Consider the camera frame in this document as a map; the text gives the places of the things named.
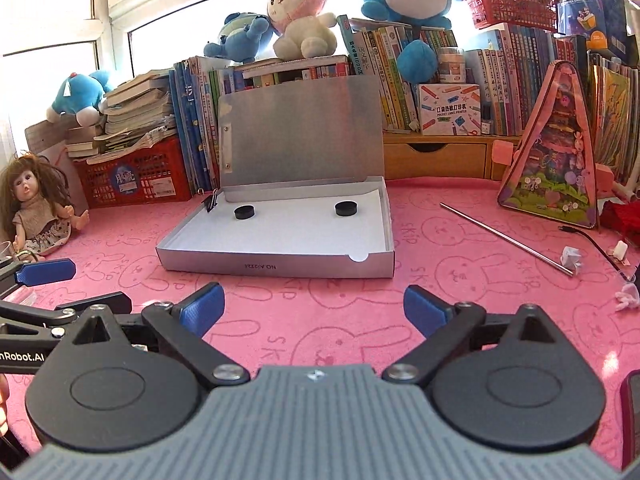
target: red plastic basket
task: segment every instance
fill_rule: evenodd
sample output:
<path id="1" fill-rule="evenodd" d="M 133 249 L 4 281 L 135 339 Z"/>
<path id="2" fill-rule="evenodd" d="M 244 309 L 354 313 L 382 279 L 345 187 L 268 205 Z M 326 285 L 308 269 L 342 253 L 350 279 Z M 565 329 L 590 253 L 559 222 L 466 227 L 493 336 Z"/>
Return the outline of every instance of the red plastic basket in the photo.
<path id="1" fill-rule="evenodd" d="M 471 9 L 476 28 L 497 23 L 558 31 L 560 0 L 465 0 Z"/>
<path id="2" fill-rule="evenodd" d="M 178 137 L 101 164 L 76 162 L 89 208 L 191 198 Z"/>

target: pink and white plush rabbit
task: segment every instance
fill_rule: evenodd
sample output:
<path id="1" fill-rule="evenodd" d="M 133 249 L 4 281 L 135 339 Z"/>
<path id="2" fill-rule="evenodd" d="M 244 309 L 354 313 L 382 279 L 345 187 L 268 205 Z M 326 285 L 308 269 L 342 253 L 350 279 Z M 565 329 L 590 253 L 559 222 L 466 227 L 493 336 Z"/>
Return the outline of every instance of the pink and white plush rabbit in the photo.
<path id="1" fill-rule="evenodd" d="M 332 56 L 337 48 L 335 15 L 318 15 L 326 0 L 269 0 L 268 14 L 281 34 L 273 45 L 277 57 L 284 61 Z"/>

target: black round object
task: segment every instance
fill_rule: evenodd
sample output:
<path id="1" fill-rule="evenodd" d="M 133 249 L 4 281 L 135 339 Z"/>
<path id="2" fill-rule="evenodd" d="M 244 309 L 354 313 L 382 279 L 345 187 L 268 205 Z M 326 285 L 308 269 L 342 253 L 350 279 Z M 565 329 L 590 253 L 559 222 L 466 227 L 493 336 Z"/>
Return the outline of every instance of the black round object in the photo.
<path id="1" fill-rule="evenodd" d="M 500 343 L 446 365 L 431 399 L 460 433 L 513 452 L 553 452 L 590 442 L 606 402 L 588 364 L 565 345 Z"/>
<path id="2" fill-rule="evenodd" d="M 351 200 L 345 200 L 344 202 L 338 202 L 335 205 L 335 213 L 338 216 L 353 216 L 358 211 L 358 204 Z"/>
<path id="3" fill-rule="evenodd" d="M 238 220 L 247 220 L 255 214 L 255 210 L 254 206 L 252 205 L 241 205 L 240 207 L 236 208 L 234 213 Z"/>
<path id="4" fill-rule="evenodd" d="M 26 393 L 43 442 L 92 453 L 135 449 L 177 431 L 197 409 L 198 383 L 178 361 L 113 339 L 68 343 Z"/>

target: gray box lid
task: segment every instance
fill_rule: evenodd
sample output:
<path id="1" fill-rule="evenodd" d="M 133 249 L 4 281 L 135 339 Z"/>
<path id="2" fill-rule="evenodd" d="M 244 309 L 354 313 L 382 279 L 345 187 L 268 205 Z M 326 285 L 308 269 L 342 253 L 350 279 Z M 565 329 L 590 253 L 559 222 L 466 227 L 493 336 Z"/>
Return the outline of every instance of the gray box lid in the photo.
<path id="1" fill-rule="evenodd" d="M 220 98 L 222 188 L 384 175 L 373 76 L 287 82 Z"/>

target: white box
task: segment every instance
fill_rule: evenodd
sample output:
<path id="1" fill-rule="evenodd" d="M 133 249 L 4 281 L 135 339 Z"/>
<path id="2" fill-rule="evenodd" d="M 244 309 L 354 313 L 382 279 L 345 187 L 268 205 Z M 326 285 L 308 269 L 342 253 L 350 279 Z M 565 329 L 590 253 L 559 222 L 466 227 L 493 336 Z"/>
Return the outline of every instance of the white box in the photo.
<path id="1" fill-rule="evenodd" d="M 420 124 L 425 136 L 481 134 L 478 85 L 420 85 Z"/>
<path id="2" fill-rule="evenodd" d="M 168 270 L 296 278 L 391 278 L 394 241 L 380 95 L 372 76 L 303 80 L 220 99 L 217 205 L 156 247 Z M 335 204 L 358 212 L 339 217 Z M 234 210 L 253 205 L 237 220 Z"/>

